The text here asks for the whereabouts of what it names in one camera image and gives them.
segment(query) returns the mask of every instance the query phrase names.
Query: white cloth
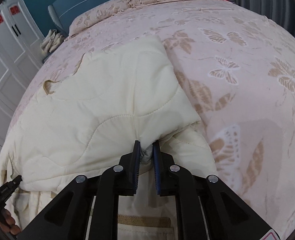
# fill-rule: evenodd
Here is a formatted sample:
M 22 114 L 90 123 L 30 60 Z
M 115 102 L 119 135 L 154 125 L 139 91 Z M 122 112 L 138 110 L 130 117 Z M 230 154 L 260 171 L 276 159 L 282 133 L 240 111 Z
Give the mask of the white cloth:
M 0 153 L 0 185 L 18 174 L 23 181 L 7 208 L 24 228 L 51 192 L 79 174 L 102 174 L 133 150 L 135 140 L 147 160 L 146 149 L 160 139 L 162 150 L 193 174 L 217 174 L 208 144 L 193 129 L 199 120 L 157 36 L 88 52 L 76 73 L 45 82 L 9 132 Z M 133 213 L 139 215 L 145 209 L 138 201 Z M 149 210 L 153 215 L 149 205 L 145 215 Z

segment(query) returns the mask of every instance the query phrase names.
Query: silver screw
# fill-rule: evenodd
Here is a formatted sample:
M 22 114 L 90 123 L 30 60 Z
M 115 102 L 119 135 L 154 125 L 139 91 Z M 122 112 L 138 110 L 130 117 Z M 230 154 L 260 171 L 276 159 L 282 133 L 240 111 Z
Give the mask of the silver screw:
M 75 180 L 76 180 L 77 183 L 82 183 L 82 182 L 85 181 L 85 176 L 83 176 L 83 175 L 79 175 L 79 176 L 77 176 L 77 177 L 75 178 Z
M 123 166 L 122 165 L 116 165 L 116 166 L 113 167 L 113 171 L 116 171 L 116 172 L 123 171 Z
M 178 165 L 172 165 L 172 166 L 170 167 L 170 170 L 171 170 L 171 171 L 174 171 L 174 172 L 177 172 L 177 171 L 180 170 L 180 167 L 179 167 Z
M 208 179 L 212 183 L 216 183 L 216 182 L 219 181 L 219 178 L 217 176 L 215 176 L 215 175 L 210 175 Z

